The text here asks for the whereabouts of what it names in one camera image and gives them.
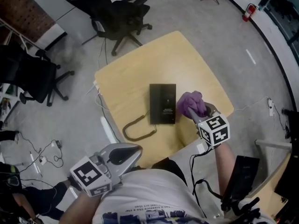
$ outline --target purple cloth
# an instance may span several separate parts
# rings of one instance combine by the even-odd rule
[[[177,103],[178,110],[181,111],[183,115],[192,119],[188,107],[193,109],[199,117],[206,116],[206,105],[202,100],[202,94],[198,91],[185,92]]]

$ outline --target white floor marking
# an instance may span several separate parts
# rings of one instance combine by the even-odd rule
[[[101,117],[101,123],[102,123],[102,125],[104,127],[105,134],[107,135],[110,143],[112,143],[112,144],[117,143],[116,139],[115,139],[115,137],[113,135],[113,132],[112,132],[112,130],[111,130],[111,128],[110,128],[110,126],[109,126],[109,124],[107,122],[107,120],[103,116]]]
[[[247,54],[249,55],[249,57],[251,58],[251,61],[254,65],[256,65],[256,61],[253,59],[251,53],[246,49]]]

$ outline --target cable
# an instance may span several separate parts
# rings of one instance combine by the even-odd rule
[[[206,183],[207,189],[208,189],[209,192],[212,193],[216,198],[219,198],[219,199],[222,199],[222,198],[223,198],[223,196],[221,196],[221,195],[218,194],[218,193],[215,193],[215,192],[211,189],[211,186],[210,186],[209,182],[208,182],[207,180],[205,180],[205,179],[199,179],[199,180],[195,183],[195,186],[196,186],[197,184],[202,184],[203,182]]]
[[[58,162],[59,160],[61,160],[61,162],[62,162],[62,164],[61,164],[61,166],[56,166],[53,162],[51,162],[51,161],[49,161],[48,159],[47,159],[47,162],[49,162],[50,164],[52,164],[54,167],[56,167],[56,168],[61,168],[63,165],[64,165],[64,160],[62,159],[62,151],[61,151],[61,148],[59,148],[59,150],[60,150],[60,157],[58,157],[57,155],[55,155],[53,158],[54,158],[54,161],[55,162]]]
[[[105,119],[107,120],[107,123],[109,124],[110,129],[111,129],[112,132],[113,132],[113,135],[115,136],[115,138],[117,139],[117,141],[118,141],[119,143],[121,143],[121,141],[117,138],[117,136],[116,136],[116,134],[115,134],[115,132],[114,132],[114,130],[113,130],[111,124],[109,123],[109,121],[108,121],[108,119],[107,119],[107,117],[106,117],[106,115],[105,115],[104,107],[103,107],[103,102],[102,102],[102,99],[101,99],[101,96],[100,96],[100,89],[98,89],[98,97],[100,98],[100,101],[101,101],[101,108],[102,108],[103,115],[104,115]]]
[[[107,61],[107,52],[106,52],[106,38],[105,38],[105,57],[106,57],[106,65],[108,65],[108,61]]]
[[[265,96],[265,97],[261,98],[260,100],[256,101],[254,104],[252,104],[252,105],[247,105],[247,106],[245,106],[243,109],[235,110],[235,111],[242,111],[242,110],[245,110],[245,109],[248,108],[248,107],[252,107],[252,106],[254,106],[255,104],[257,104],[258,102],[260,102],[261,100],[265,99],[265,98],[268,98],[268,99],[269,99],[268,96]]]
[[[54,194],[54,196],[53,196],[53,198],[52,198],[52,201],[54,200],[54,198],[55,198],[56,195],[57,195],[57,189],[56,189],[54,186],[52,186],[51,184],[48,184],[47,182],[44,182],[44,181],[42,181],[42,180],[38,180],[38,179],[21,179],[21,181],[39,181],[39,182],[43,182],[43,183],[45,183],[45,184],[51,186],[51,187],[55,190],[55,194]],[[39,215],[42,215],[42,216],[43,216],[43,215],[47,214],[49,211],[51,211],[51,209],[52,209],[52,204],[50,204],[50,208],[49,208],[49,210],[48,210],[47,212],[45,212],[45,213],[40,213]]]
[[[47,146],[46,146],[46,147],[39,153],[38,157],[37,157],[36,159],[34,159],[34,161],[33,161],[31,164],[29,164],[25,169],[23,169],[22,171],[20,171],[19,174],[20,174],[21,172],[25,171],[26,169],[28,169],[32,164],[34,164],[35,161],[42,155],[42,153],[45,151],[45,149],[46,149],[48,146],[50,146],[50,145],[52,144],[53,141],[55,141],[55,140],[52,140],[51,143],[48,144],[48,145],[47,145]]]
[[[37,151],[36,148],[34,147],[33,143],[32,143],[30,140],[24,138],[24,136],[23,136],[23,134],[22,134],[21,131],[19,131],[19,134],[22,136],[22,139],[24,139],[25,141],[28,141],[28,142],[32,145],[34,151],[35,151],[37,154],[39,154],[39,153],[41,152],[42,148],[40,148],[39,151]]]
[[[105,40],[106,40],[106,38],[104,38],[104,40],[103,40],[103,43],[102,43],[102,46],[101,46],[101,51],[100,51],[99,58],[98,58],[98,68],[99,69],[100,69],[100,56],[102,54],[102,49],[103,49],[103,45],[104,45]]]
[[[97,102],[97,97],[99,96],[99,90],[98,90],[98,94],[95,96],[95,98],[94,98],[94,102],[99,106],[99,107],[101,107],[102,109],[104,109],[104,110],[107,110],[107,111],[109,111],[107,108],[105,108],[103,105],[100,105],[98,102]]]
[[[281,125],[283,131],[285,131],[285,130],[286,130],[286,127],[284,127],[283,124],[281,123],[280,114],[279,114],[279,112],[278,112],[278,110],[277,110],[277,108],[276,108],[276,106],[275,106],[274,103],[273,103],[273,106],[274,106],[274,108],[275,108],[275,110],[276,110],[276,112],[277,112],[277,114],[278,114],[278,118],[279,118],[280,125]]]
[[[208,154],[209,152],[211,152],[212,150],[213,150],[213,148],[210,148],[207,151],[203,152],[202,154],[193,154],[193,155],[190,156],[190,159],[189,159],[189,167],[190,167],[190,171],[191,171],[191,179],[192,179],[192,184],[193,184],[193,192],[192,192],[192,194],[195,195],[196,202],[197,202],[199,208],[201,209],[202,213],[204,214],[205,218],[206,218],[206,214],[204,213],[203,209],[200,206],[200,203],[199,203],[196,191],[195,191],[196,183],[194,181],[194,176],[193,176],[193,166],[194,166],[194,159],[196,157],[204,156],[204,155]]]
[[[24,140],[28,141],[28,142],[32,145],[34,151],[39,155],[39,160],[40,160],[40,162],[41,162],[41,159],[40,159],[40,158],[43,158],[43,156],[41,155],[41,154],[42,154],[42,148],[40,148],[40,149],[37,151],[36,148],[34,147],[33,143],[32,143],[30,140],[24,138],[22,132],[19,131],[19,133],[21,134],[21,137],[22,137]],[[53,158],[54,158],[54,161],[55,161],[55,162],[58,162],[59,160],[61,160],[61,161],[62,161],[61,166],[56,166],[53,162],[49,161],[48,159],[47,159],[47,161],[48,161],[49,163],[51,163],[54,167],[56,167],[56,168],[61,168],[61,167],[64,165],[64,161],[63,161],[63,159],[62,159],[62,150],[61,150],[61,148],[59,148],[59,147],[58,147],[58,149],[60,150],[60,154],[61,154],[60,157],[58,157],[57,155],[55,155]]]

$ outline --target fire extinguisher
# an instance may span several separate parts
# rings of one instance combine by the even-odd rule
[[[247,6],[245,13],[243,14],[242,18],[244,21],[248,21],[249,18],[252,16],[252,14],[256,11],[257,6],[249,3],[249,5]]]

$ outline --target wire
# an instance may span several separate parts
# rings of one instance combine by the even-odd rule
[[[273,106],[274,106],[274,108],[275,108],[275,110],[276,110],[276,112],[277,112],[277,114],[278,114],[278,118],[279,118],[280,125],[281,125],[282,129],[285,131],[285,130],[286,130],[286,127],[284,127],[283,124],[281,123],[280,114],[279,114],[279,112],[278,112],[278,110],[277,110],[277,108],[276,108],[276,106],[275,106],[274,103],[273,103]]]
[[[64,165],[64,160],[62,159],[62,151],[61,151],[61,148],[59,148],[59,150],[60,150],[60,157],[58,157],[57,155],[55,155],[53,158],[54,158],[54,161],[55,162],[58,162],[59,160],[61,160],[61,162],[62,162],[62,164],[61,164],[61,166],[56,166],[53,162],[51,162],[51,161],[49,161],[48,159],[47,159],[47,162],[49,162],[50,164],[52,164],[54,167],[56,167],[56,168],[61,168],[63,165]]]
[[[192,194],[195,195],[196,202],[197,202],[199,208],[201,209],[202,213],[204,214],[205,218],[206,218],[206,214],[205,214],[205,212],[203,211],[203,209],[200,206],[200,203],[199,203],[196,191],[195,191],[196,183],[194,181],[194,176],[193,176],[193,166],[194,166],[194,159],[196,157],[204,156],[204,155],[208,154],[209,152],[211,152],[212,150],[213,150],[213,148],[210,148],[207,151],[203,152],[202,154],[193,154],[193,155],[190,156],[190,159],[189,159],[189,167],[190,167],[190,171],[191,171],[191,179],[192,179],[192,184],[193,184],[193,192],[192,192]]]
[[[47,146],[45,146],[45,148],[39,153],[38,157],[37,157],[36,159],[34,159],[34,161],[33,161],[31,164],[29,164],[25,169],[23,169],[22,171],[20,171],[19,174],[20,174],[21,172],[24,172],[24,171],[27,170],[32,164],[34,164],[35,161],[36,161],[37,159],[39,159],[39,157],[42,155],[42,153],[45,151],[45,149],[46,149],[48,146],[50,146],[50,145],[52,144],[53,141],[55,141],[55,140],[52,140],[50,144],[48,144]]]
[[[99,96],[99,90],[98,90],[98,94],[95,96],[95,98],[94,98],[94,102],[99,106],[99,107],[101,107],[102,109],[104,109],[104,110],[107,110],[107,111],[109,111],[107,108],[105,108],[103,105],[100,105],[98,102],[97,102],[97,97]]]
[[[28,141],[28,142],[32,145],[34,151],[35,151],[37,154],[39,154],[39,153],[41,152],[42,148],[40,148],[40,149],[37,151],[36,148],[34,147],[33,143],[32,143],[30,140],[24,138],[24,136],[23,136],[23,134],[22,134],[21,131],[19,131],[19,134],[22,136],[22,139],[24,139],[25,141]]]
[[[106,65],[108,65],[108,61],[107,61],[107,52],[106,52],[106,38],[105,38],[105,57],[106,57]]]
[[[101,51],[100,51],[99,58],[98,58],[98,68],[99,69],[100,69],[100,56],[102,54],[102,49],[103,49],[103,45],[104,45],[105,40],[106,40],[106,38],[103,40],[103,43],[102,43],[102,46],[101,46]]]
[[[44,182],[44,181],[42,181],[42,180],[38,180],[38,179],[21,179],[21,181],[39,181],[39,182],[43,182],[43,183],[45,183],[45,184],[51,186],[51,187],[55,190],[55,194],[54,194],[54,196],[53,196],[53,198],[52,198],[52,201],[54,200],[54,198],[55,198],[56,195],[57,195],[57,189],[56,189],[54,186],[52,186],[51,184],[48,184],[47,182]],[[47,212],[45,212],[45,213],[40,213],[39,215],[42,215],[42,216],[43,216],[43,215],[47,214],[48,212],[50,212],[51,209],[52,209],[52,204],[50,203],[50,208],[49,208],[49,210],[48,210]]]
[[[22,132],[19,131],[19,133],[20,133],[21,137],[22,137],[25,141],[28,141],[28,142],[32,145],[34,151],[35,151],[37,154],[39,154],[39,157],[38,157],[38,158],[43,158],[43,156],[41,155],[41,154],[42,154],[42,148],[40,148],[40,149],[37,151],[36,148],[34,147],[33,143],[32,143],[29,139],[24,138]],[[61,160],[61,162],[62,162],[61,166],[56,166],[53,162],[51,162],[51,161],[49,161],[49,160],[47,159],[47,161],[48,161],[49,163],[51,163],[51,164],[52,164],[54,167],[56,167],[56,168],[61,168],[61,167],[64,165],[64,161],[63,161],[63,159],[62,159],[62,150],[61,150],[61,148],[59,148],[59,150],[60,150],[60,154],[61,154],[60,157],[58,157],[57,155],[55,155],[53,158],[54,158],[54,161],[55,161],[55,162],[58,162],[59,160]]]
[[[111,124],[109,123],[109,121],[108,121],[108,119],[107,119],[107,117],[106,117],[106,115],[105,115],[104,107],[103,107],[103,102],[102,102],[102,99],[101,99],[101,96],[100,96],[100,89],[98,89],[98,97],[100,98],[100,101],[101,101],[101,108],[102,108],[103,115],[104,115],[105,119],[107,120],[107,123],[109,124],[110,129],[112,130],[112,132],[113,132],[115,138],[117,139],[117,141],[118,141],[119,143],[121,143],[121,141],[117,138],[117,136],[116,136],[116,134],[115,134],[115,132],[114,132],[114,130],[113,130]]]
[[[260,100],[256,101],[254,104],[252,104],[252,105],[247,105],[247,106],[245,106],[243,109],[235,110],[235,111],[242,111],[242,110],[245,110],[245,109],[248,108],[248,107],[252,107],[252,106],[254,106],[255,104],[257,104],[258,102],[260,102],[261,100],[265,99],[265,98],[268,98],[268,99],[269,99],[268,96],[265,96],[265,97],[261,98]]]

